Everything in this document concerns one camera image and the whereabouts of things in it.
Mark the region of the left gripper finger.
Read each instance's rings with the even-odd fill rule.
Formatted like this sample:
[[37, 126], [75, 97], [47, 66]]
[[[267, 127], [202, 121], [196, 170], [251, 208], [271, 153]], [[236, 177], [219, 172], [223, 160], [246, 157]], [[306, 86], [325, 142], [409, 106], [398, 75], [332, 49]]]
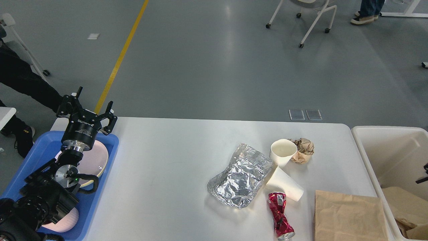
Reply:
[[58, 118], [73, 118], [80, 117], [84, 118], [84, 109], [80, 104], [79, 96], [83, 87], [80, 86], [76, 93], [72, 93], [71, 95], [64, 95], [61, 103], [56, 112], [56, 117]]
[[[101, 133], [103, 133], [104, 135], [109, 135], [110, 133], [112, 133], [113, 128], [116, 125], [117, 122], [117, 116], [114, 115], [114, 111], [112, 110], [112, 106], [113, 106], [113, 101], [110, 101], [107, 104], [107, 108], [104, 114], [101, 115], [97, 115], [95, 116], [95, 129], [99, 132], [101, 131]], [[107, 125], [102, 126], [102, 121], [104, 119], [108, 119], [109, 122]]]

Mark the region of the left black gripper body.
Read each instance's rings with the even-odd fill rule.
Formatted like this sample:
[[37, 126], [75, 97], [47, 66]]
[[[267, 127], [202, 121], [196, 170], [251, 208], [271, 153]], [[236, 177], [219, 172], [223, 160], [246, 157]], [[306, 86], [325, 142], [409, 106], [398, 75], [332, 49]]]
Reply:
[[93, 112], [84, 114], [69, 114], [60, 117], [69, 120], [66, 130], [61, 139], [62, 146], [66, 149], [75, 149], [79, 152], [90, 151], [93, 148], [101, 121]]

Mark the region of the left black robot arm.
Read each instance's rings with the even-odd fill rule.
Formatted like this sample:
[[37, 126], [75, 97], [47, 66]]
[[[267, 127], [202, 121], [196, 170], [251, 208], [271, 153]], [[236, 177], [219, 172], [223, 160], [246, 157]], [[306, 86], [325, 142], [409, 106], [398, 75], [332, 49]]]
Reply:
[[64, 95], [57, 117], [68, 119], [61, 139], [61, 154], [52, 158], [25, 179], [20, 199], [1, 199], [2, 241], [63, 241], [58, 234], [39, 232], [42, 225], [57, 224], [79, 203], [77, 194], [91, 195], [98, 190], [99, 178], [78, 169], [85, 151], [92, 150], [98, 132], [109, 135], [117, 122], [112, 106], [104, 114], [84, 109], [76, 93]]

